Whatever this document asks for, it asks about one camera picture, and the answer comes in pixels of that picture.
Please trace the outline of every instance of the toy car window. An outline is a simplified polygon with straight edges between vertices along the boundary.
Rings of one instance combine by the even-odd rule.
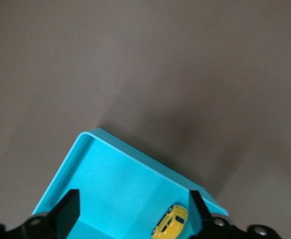
[[[163,232],[163,231],[166,229],[166,227],[167,227],[167,226],[164,226],[161,232]]]
[[[175,219],[179,222],[179,223],[182,223],[184,224],[184,219],[179,217],[179,216],[176,216]]]

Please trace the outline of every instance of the cyan tray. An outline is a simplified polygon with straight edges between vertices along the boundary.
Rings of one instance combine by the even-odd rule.
[[[200,230],[189,190],[210,212],[228,215],[204,188],[101,128],[77,137],[33,214],[50,211],[69,189],[80,190],[81,208],[69,239],[150,239],[175,203],[189,211],[178,237],[188,239]]]

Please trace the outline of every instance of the brown surface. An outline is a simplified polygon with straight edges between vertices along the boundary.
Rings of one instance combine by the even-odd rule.
[[[291,239],[291,3],[0,1],[0,222],[96,126]]]

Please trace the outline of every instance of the toy car wheel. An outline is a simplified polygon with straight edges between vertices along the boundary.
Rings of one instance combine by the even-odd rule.
[[[167,213],[172,212],[172,209],[173,209],[173,206],[169,207],[168,210],[167,210]]]

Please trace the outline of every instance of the yellow toy car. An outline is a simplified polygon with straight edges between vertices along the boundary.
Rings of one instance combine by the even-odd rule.
[[[169,207],[158,225],[151,232],[152,239],[176,239],[187,220],[187,209],[180,205]]]

